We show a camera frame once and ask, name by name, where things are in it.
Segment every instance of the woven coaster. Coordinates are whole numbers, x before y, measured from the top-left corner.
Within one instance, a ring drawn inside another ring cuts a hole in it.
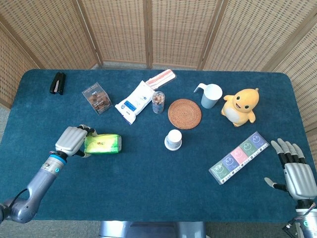
[[[168,119],[179,129],[192,129],[202,119],[202,112],[193,101],[178,99],[169,106]]]

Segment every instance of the colorful sticker card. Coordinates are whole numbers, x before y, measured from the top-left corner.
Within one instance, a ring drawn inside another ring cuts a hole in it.
[[[267,141],[256,131],[212,166],[209,172],[219,184],[224,184],[268,146]]]

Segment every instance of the robotic hand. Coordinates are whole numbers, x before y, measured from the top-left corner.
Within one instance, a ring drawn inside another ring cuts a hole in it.
[[[85,125],[69,126],[64,131],[55,144],[56,152],[50,151],[51,155],[27,185],[27,188],[18,193],[15,198],[7,200],[4,204],[0,203],[0,224],[3,220],[27,223],[33,219],[47,190],[66,165],[67,157],[73,155],[89,156],[89,154],[79,150],[87,135],[96,136],[97,133]],[[29,198],[19,198],[27,190]]]
[[[299,237],[317,238],[317,209],[313,199],[317,196],[317,186],[312,169],[306,164],[302,150],[296,145],[282,139],[271,141],[276,150],[285,175],[286,185],[273,182],[264,178],[266,183],[276,189],[286,191],[297,201],[294,217],[287,223],[283,230],[292,238],[295,238],[289,231],[296,222],[300,224]]]

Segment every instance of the small jar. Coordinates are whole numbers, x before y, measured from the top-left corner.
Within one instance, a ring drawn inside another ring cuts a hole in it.
[[[157,91],[152,96],[153,112],[161,113],[164,110],[165,95],[161,91]]]

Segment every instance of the yellow plush toy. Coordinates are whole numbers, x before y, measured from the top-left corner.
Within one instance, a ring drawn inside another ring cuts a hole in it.
[[[221,114],[226,116],[234,126],[241,126],[247,121],[254,123],[256,116],[252,109],[259,102],[259,89],[243,89],[236,95],[226,95]]]

